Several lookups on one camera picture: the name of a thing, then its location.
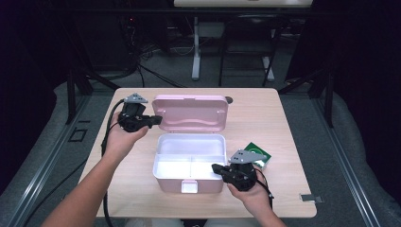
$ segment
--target person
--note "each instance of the person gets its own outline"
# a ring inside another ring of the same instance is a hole
[[[112,126],[117,123],[118,114],[115,113],[113,115]],[[50,213],[43,226],[92,226],[115,170],[129,154],[135,142],[144,137],[147,132],[148,127],[143,127],[136,132],[126,132],[120,127],[112,127],[107,140],[106,151],[101,160]],[[263,177],[260,173],[258,173],[258,178],[263,182]],[[255,217],[252,219],[257,220],[261,226],[285,226],[284,222],[270,208],[268,194],[261,185],[257,183],[253,188],[245,192],[238,191],[229,183],[227,186],[233,196],[241,200],[245,208]],[[213,221],[219,223],[228,220],[210,219],[205,226],[211,226]]]

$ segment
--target black curtain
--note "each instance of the black curtain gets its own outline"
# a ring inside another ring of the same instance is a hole
[[[66,81],[72,54],[60,29],[35,1],[0,3],[0,193],[47,124],[54,88]]]
[[[357,122],[366,161],[381,186],[401,204],[399,7],[390,0],[337,3],[314,1],[314,11],[343,9],[352,13],[347,20],[306,22],[287,79],[322,69],[334,56],[334,90]]]

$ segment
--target lunch box lid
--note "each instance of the lunch box lid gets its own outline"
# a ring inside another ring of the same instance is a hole
[[[160,115],[161,130],[215,132],[225,129],[228,102],[225,96],[158,95],[152,101]]]

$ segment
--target white container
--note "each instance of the white container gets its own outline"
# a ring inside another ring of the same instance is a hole
[[[153,175],[165,192],[218,193],[221,176],[212,164],[225,166],[226,144],[215,132],[225,128],[228,103],[224,96],[159,95],[152,102],[163,117]]]

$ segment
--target hand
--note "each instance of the hand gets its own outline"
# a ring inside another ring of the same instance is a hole
[[[257,180],[262,183],[265,182],[263,175],[259,171],[256,171],[256,175]],[[233,194],[233,196],[237,199],[241,200],[244,203],[245,208],[247,208],[247,210],[254,216],[260,211],[266,212],[267,210],[271,210],[269,204],[269,195],[265,188],[263,188],[259,183],[256,183],[248,191],[238,191],[238,189],[236,189],[236,187],[230,183],[228,183],[227,186],[231,191],[231,194]]]
[[[115,113],[113,115],[112,128],[109,132],[106,152],[103,156],[103,158],[113,158],[118,163],[130,153],[135,142],[144,137],[148,132],[148,126],[136,132],[124,131],[117,123],[119,114],[120,113]]]
[[[256,174],[257,180],[264,183],[265,180],[262,173],[256,171]],[[231,194],[244,203],[245,208],[257,219],[260,225],[264,227],[286,226],[271,210],[268,192],[262,185],[256,183],[254,187],[248,191],[238,191],[238,189],[230,183],[228,183],[227,186]]]

